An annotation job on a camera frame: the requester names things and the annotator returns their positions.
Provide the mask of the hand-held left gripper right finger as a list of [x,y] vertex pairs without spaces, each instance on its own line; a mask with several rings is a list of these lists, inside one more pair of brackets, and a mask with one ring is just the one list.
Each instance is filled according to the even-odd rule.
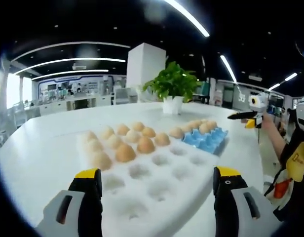
[[249,187],[240,173],[217,166],[213,174],[217,237],[269,237],[274,233],[274,214],[269,200]]

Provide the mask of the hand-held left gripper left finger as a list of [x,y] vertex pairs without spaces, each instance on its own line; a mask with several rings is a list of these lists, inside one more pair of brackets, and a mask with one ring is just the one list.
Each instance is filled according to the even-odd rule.
[[41,237],[101,237],[101,198],[101,170],[79,172],[69,188],[45,206],[36,232]]

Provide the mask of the person's right hand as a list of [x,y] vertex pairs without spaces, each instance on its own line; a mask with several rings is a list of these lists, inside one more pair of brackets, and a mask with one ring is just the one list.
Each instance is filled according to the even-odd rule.
[[273,122],[273,117],[271,114],[265,112],[263,114],[263,121],[262,121],[262,129],[265,131],[273,129],[275,126]]

